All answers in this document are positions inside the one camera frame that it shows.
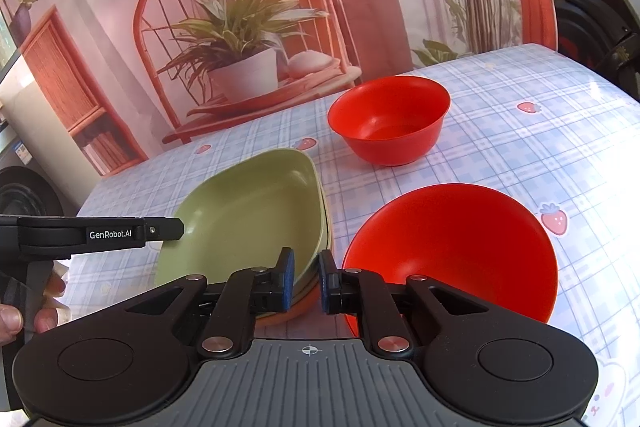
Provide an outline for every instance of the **light blue tablecloth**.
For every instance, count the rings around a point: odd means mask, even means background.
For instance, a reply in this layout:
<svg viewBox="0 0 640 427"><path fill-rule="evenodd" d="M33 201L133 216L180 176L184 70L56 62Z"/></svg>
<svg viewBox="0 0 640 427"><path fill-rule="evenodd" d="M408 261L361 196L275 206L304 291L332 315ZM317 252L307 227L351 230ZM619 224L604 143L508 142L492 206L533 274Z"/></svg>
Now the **light blue tablecloth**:
<svg viewBox="0 0 640 427"><path fill-rule="evenodd" d="M383 204L425 185L496 188L550 225L559 292L552 325L597 355L600 381L585 422L640 425L640 105L568 58L537 45L448 62L414 74L442 83L452 105L436 147L404 167L375 168L332 133L330 96L195 139L100 182L81 216L171 216L199 183L258 152L318 141L335 257ZM211 147L198 153L203 145ZM63 299L78 317L146 291L159 245L76 256ZM347 335L319 307L260 335Z"/></svg>

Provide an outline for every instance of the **crosshair marking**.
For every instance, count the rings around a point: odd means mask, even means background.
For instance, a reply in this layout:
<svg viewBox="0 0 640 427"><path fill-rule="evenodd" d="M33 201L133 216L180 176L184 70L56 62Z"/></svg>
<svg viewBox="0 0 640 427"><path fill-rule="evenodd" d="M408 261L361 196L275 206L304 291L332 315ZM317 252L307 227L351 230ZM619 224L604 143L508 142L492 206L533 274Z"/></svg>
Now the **crosshair marking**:
<svg viewBox="0 0 640 427"><path fill-rule="evenodd" d="M312 346L311 344L309 344L308 346L299 349L299 351L302 351L305 355L310 357L311 355L316 354L318 351L322 351L322 349L318 349L316 346Z"/></svg>

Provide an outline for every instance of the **red bowl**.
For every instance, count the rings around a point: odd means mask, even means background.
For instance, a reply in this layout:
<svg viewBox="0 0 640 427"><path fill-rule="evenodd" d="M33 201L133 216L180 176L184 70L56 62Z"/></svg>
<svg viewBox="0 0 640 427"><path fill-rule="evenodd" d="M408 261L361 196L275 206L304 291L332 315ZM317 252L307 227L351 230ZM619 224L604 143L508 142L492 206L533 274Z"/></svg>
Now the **red bowl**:
<svg viewBox="0 0 640 427"><path fill-rule="evenodd" d="M388 76L354 87L329 109L329 126L363 160L405 165L435 145L451 98L421 76Z"/></svg>
<svg viewBox="0 0 640 427"><path fill-rule="evenodd" d="M401 284L427 275L542 322L558 293L542 225L516 200L480 185L431 185L391 201L358 230L342 267ZM356 320L348 321L355 333Z"/></svg>

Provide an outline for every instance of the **exercise bike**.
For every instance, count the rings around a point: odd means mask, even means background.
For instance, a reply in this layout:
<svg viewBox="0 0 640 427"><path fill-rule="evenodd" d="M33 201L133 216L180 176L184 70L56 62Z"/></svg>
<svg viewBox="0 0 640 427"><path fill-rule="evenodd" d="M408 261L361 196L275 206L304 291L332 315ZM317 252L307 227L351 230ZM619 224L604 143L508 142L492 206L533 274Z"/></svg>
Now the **exercise bike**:
<svg viewBox="0 0 640 427"><path fill-rule="evenodd" d="M629 0L556 0L558 51L640 101L640 18Z"/></svg>

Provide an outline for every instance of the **printed backdrop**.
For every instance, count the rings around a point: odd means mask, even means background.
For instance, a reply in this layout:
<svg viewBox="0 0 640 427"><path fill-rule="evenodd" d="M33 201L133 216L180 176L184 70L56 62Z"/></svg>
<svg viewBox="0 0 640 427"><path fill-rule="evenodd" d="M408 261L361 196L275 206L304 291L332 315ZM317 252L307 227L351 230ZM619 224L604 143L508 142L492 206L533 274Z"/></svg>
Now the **printed backdrop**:
<svg viewBox="0 0 640 427"><path fill-rule="evenodd" d="M0 8L0 30L103 175L373 78L557 41L552 0L0 0ZM0 56L11 55L11 40L0 39Z"/></svg>

